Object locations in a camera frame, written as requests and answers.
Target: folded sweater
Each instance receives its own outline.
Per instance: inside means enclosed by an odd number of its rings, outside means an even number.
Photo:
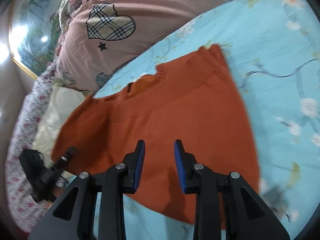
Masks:
[[[130,195],[168,217],[194,223],[195,196],[179,187],[173,144],[213,171],[238,171],[258,190],[259,168],[246,112],[218,45],[157,66],[119,93],[87,98],[63,125],[52,158],[79,152],[68,171],[105,172],[146,143],[140,187]]]

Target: metal screw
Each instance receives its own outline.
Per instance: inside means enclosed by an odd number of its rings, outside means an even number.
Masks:
[[[199,170],[202,170],[204,167],[201,163],[196,163],[194,168],[199,171]]]
[[[118,164],[116,164],[116,169],[117,170],[122,170],[122,169],[124,169],[125,168],[125,164],[124,163],[118,163]]]
[[[240,178],[240,174],[236,171],[231,172],[231,178],[233,179],[239,179]]]
[[[88,176],[89,176],[89,173],[87,173],[86,171],[81,172],[81,173],[79,174],[79,177],[80,177],[81,179],[85,179],[85,178],[87,178]]]

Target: plaid fabric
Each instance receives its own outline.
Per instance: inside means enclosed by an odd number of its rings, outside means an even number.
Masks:
[[[86,22],[89,39],[118,41],[128,38],[135,30],[133,19],[119,15],[113,4],[96,4]]]

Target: star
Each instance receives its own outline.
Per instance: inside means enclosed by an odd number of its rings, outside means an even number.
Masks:
[[[101,51],[107,49],[107,48],[106,48],[106,43],[100,43],[100,45],[98,46],[98,48],[100,48]]]

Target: mattress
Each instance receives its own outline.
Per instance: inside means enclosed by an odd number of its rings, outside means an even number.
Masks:
[[[251,121],[259,194],[294,239],[320,201],[320,23],[306,0],[233,0],[212,9],[116,72],[95,97],[117,93],[154,74],[156,65],[215,43]],[[97,235],[99,208],[95,215]],[[127,196],[124,216],[129,240],[192,239],[192,225]]]

